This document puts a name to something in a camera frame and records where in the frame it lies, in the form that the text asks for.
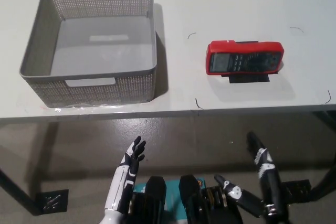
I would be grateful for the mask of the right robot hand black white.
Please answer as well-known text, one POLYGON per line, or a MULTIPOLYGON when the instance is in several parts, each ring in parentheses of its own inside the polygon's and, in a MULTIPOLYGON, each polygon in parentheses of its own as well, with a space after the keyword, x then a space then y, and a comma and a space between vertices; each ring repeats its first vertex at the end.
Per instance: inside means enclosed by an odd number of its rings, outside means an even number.
POLYGON ((288 223, 288 207, 282 196, 281 180, 269 151, 254 132, 247 134, 247 146, 258 168, 262 199, 233 184, 221 175, 214 176, 226 198, 266 223, 288 223))

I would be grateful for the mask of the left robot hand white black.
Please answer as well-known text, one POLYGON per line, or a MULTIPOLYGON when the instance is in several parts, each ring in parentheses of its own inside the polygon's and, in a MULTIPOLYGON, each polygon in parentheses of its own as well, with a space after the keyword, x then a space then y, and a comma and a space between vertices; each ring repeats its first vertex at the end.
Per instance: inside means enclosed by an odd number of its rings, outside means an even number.
POLYGON ((146 141, 138 136, 128 147, 114 172, 105 204, 106 210, 117 211, 123 215, 128 213, 139 164, 145 158, 145 145, 146 141))

